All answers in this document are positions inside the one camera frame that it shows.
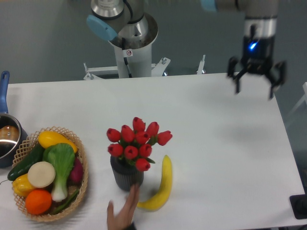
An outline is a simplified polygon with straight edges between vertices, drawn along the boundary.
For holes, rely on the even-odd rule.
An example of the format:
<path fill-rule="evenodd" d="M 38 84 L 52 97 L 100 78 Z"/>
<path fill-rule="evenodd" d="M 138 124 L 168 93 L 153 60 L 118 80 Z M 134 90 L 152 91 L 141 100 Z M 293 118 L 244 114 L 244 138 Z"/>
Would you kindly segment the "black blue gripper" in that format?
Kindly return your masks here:
<path fill-rule="evenodd" d="M 286 82 L 286 61 L 280 61 L 273 66 L 273 50 L 275 37 L 250 39 L 243 38 L 243 55 L 241 64 L 243 69 L 235 74 L 236 65 L 239 63 L 237 57 L 231 57 L 228 61 L 227 77 L 231 78 L 236 86 L 235 94 L 240 93 L 240 79 L 244 74 L 265 75 L 271 86 L 269 99 L 274 97 L 276 91 Z"/>

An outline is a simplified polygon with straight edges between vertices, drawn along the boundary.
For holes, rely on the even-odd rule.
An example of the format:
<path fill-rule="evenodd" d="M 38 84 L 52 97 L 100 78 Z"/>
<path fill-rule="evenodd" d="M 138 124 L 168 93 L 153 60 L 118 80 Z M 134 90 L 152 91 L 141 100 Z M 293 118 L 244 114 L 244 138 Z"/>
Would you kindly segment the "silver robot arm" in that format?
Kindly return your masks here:
<path fill-rule="evenodd" d="M 271 84 L 270 97 L 285 83 L 286 62 L 274 63 L 273 49 L 279 2 L 276 0 L 203 0 L 207 11 L 245 14 L 242 58 L 231 57 L 227 76 L 240 91 L 246 73 L 264 76 Z M 94 0 L 87 17 L 89 29 L 114 48 L 120 78 L 164 76 L 170 63 L 152 63 L 152 43 L 158 35 L 155 19 L 144 11 L 142 0 Z"/>

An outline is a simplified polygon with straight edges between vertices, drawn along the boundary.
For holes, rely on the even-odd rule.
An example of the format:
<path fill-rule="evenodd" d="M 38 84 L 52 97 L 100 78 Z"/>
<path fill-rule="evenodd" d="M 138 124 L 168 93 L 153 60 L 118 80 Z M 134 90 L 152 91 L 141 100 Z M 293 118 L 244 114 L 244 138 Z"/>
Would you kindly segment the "person's hand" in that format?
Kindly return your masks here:
<path fill-rule="evenodd" d="M 113 202 L 109 201 L 106 219 L 108 230 L 136 230 L 132 219 L 139 201 L 139 193 L 139 185 L 132 185 L 123 208 L 116 215 L 114 214 Z"/>

